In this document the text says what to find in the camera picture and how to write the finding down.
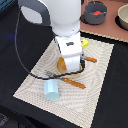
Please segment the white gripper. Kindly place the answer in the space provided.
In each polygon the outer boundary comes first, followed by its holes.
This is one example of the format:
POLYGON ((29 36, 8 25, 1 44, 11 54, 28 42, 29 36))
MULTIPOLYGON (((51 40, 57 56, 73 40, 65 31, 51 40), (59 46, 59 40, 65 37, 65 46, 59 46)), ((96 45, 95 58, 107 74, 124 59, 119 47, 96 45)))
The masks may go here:
POLYGON ((55 37, 58 43, 62 57, 68 72, 75 72, 79 70, 80 56, 82 54, 82 46, 80 41, 80 34, 77 33, 71 37, 55 37))

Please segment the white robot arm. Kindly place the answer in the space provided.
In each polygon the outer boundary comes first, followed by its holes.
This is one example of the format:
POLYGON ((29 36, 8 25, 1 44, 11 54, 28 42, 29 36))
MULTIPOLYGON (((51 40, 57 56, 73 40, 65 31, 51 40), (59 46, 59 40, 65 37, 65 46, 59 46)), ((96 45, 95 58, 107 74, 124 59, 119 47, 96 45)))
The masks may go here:
POLYGON ((51 26, 68 72, 79 70, 81 0, 18 0, 31 23, 51 26))

